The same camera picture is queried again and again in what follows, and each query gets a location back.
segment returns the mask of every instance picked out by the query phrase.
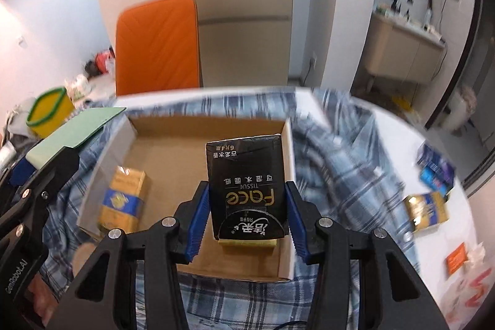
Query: orange chair back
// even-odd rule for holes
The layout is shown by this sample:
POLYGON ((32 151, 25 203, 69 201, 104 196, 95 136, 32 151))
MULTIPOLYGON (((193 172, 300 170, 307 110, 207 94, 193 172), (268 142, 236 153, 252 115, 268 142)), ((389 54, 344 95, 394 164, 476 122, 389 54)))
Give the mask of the orange chair back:
POLYGON ((119 16, 115 81, 118 96, 200 86, 194 0, 154 0, 119 16))

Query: yellow box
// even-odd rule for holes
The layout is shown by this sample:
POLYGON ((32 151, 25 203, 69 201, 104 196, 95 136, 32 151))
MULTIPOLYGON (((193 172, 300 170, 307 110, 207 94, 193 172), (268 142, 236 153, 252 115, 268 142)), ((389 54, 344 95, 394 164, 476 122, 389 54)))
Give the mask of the yellow box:
POLYGON ((144 171, 117 167, 98 218, 102 233, 121 228, 126 234, 138 229, 144 198, 149 189, 149 178, 144 171))
POLYGON ((415 194, 404 199, 414 231, 444 223, 449 219, 445 200, 440 192, 415 194))

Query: plastic bag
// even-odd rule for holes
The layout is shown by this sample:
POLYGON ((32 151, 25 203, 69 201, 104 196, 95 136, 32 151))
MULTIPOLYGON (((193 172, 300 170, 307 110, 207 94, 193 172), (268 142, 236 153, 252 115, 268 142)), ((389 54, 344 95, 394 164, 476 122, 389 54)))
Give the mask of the plastic bag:
POLYGON ((482 243, 468 252, 463 275, 441 299, 440 309, 450 330, 461 330, 469 323, 495 282, 495 267, 484 261, 484 255, 482 243))

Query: cardboard box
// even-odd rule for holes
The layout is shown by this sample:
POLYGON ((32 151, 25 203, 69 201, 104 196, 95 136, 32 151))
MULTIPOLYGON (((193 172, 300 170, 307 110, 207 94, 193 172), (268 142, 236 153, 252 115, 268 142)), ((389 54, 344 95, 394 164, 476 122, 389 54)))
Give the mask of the cardboard box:
MULTIPOLYGON (((294 151, 289 121, 220 117, 123 118, 93 171, 80 209, 78 226, 101 238, 98 213, 115 167, 141 169, 150 177, 139 230, 175 213, 190 200, 201 180, 208 180, 206 143, 235 137, 282 135, 285 180, 295 181, 294 151)), ((213 237, 211 217, 200 252, 178 270, 200 276, 249 281, 286 281, 294 277, 295 250, 290 234, 278 240, 271 254, 222 248, 213 237)))

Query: plaid fabric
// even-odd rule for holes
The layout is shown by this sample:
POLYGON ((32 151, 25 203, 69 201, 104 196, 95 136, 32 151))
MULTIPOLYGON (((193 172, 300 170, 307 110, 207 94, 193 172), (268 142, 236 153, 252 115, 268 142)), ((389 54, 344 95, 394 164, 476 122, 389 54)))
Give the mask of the plaid fabric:
MULTIPOLYGON (((370 111, 353 104, 348 94, 314 91, 331 128, 321 127, 296 114, 293 91, 203 98, 174 105, 128 110, 127 115, 215 115, 291 119, 294 137, 296 179, 304 199, 315 203, 321 214, 358 231, 385 228, 409 261, 419 270, 412 241, 404 242, 411 230, 402 205, 403 185, 380 142, 370 111)), ((91 171, 110 138, 119 117, 81 152, 78 172, 59 193, 43 238, 49 258, 42 274, 60 297, 72 278, 74 251, 88 236, 76 226, 78 211, 91 171)), ((143 266, 139 265, 137 315, 145 327, 143 266)), ((317 268, 299 258, 293 281, 257 284, 180 274, 182 298, 192 328, 217 327, 234 330, 267 329, 308 317, 317 268)), ((357 328, 358 272, 351 265, 352 290, 349 328, 357 328)))

